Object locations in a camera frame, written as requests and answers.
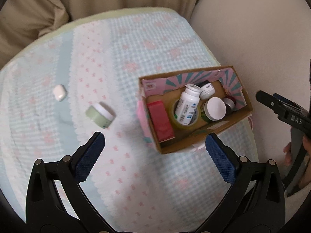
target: hand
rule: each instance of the hand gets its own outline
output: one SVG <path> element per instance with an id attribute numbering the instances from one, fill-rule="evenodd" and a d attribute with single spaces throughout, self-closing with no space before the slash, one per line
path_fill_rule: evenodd
<path id="1" fill-rule="evenodd" d="M 309 155 L 311 155 L 311 139 L 309 139 L 306 135 L 304 135 L 304 137 L 302 139 L 302 143 L 303 143 L 306 151 L 309 153 Z M 288 145 L 285 146 L 283 149 L 283 152 L 286 153 L 285 154 L 285 165 L 286 166 L 290 166 L 292 164 L 290 149 L 291 149 L 291 142 L 289 142 Z M 306 185 L 308 185 L 310 182 L 311 182 L 311 161 L 309 162 L 307 169 L 306 169 L 306 172 L 302 176 L 302 178 L 298 184 L 298 187 L 300 189 L 302 189 Z"/>

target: box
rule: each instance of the box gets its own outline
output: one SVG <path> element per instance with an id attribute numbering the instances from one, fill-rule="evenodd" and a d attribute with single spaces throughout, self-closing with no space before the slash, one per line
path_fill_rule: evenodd
<path id="1" fill-rule="evenodd" d="M 206 123 L 200 117 L 200 101 L 197 108 L 197 121 L 188 126 L 178 124 L 174 119 L 174 106 L 187 83 L 199 84 L 209 80 L 216 93 L 212 97 L 224 98 L 232 95 L 236 100 L 235 111 L 222 120 Z M 199 141 L 204 141 L 209 133 L 220 133 L 243 120 L 253 111 L 247 92 L 244 89 L 235 69 L 232 66 L 206 67 L 154 74 L 139 78 L 140 100 L 137 103 L 137 115 L 144 131 L 148 146 L 162 154 L 177 152 Z M 175 138 L 159 143 L 148 113 L 147 103 L 162 100 L 175 132 Z"/>

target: white soap-like object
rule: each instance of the white soap-like object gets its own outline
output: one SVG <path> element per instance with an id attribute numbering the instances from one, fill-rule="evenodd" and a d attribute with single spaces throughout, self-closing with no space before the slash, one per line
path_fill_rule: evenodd
<path id="1" fill-rule="evenodd" d="M 65 87 L 62 84 L 59 84 L 53 89 L 53 94 L 55 96 L 55 99 L 60 102 L 66 97 L 67 92 Z"/>

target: beige curtain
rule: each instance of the beige curtain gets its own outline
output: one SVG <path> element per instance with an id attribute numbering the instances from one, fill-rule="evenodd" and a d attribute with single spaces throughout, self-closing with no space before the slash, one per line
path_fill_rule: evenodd
<path id="1" fill-rule="evenodd" d="M 41 35 L 69 20 L 133 7 L 167 7 L 187 20 L 197 0 L 7 0 L 0 11 L 0 69 Z"/>

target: textured blue pad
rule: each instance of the textured blue pad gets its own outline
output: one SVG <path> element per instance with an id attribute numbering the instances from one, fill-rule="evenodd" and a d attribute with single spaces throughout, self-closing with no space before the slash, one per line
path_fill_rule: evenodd
<path id="1" fill-rule="evenodd" d="M 225 182 L 233 184 L 235 182 L 236 170 L 232 162 L 228 159 L 227 155 L 221 149 L 220 146 L 225 146 L 223 143 L 222 145 L 218 145 L 215 139 L 208 135 L 205 140 L 205 147 L 208 151 L 209 155 L 211 156 L 212 160 L 214 161 L 218 171 L 222 175 L 222 178 Z"/>
<path id="2" fill-rule="evenodd" d="M 86 181 L 104 147 L 105 137 L 100 133 L 76 165 L 74 176 L 77 183 Z"/>

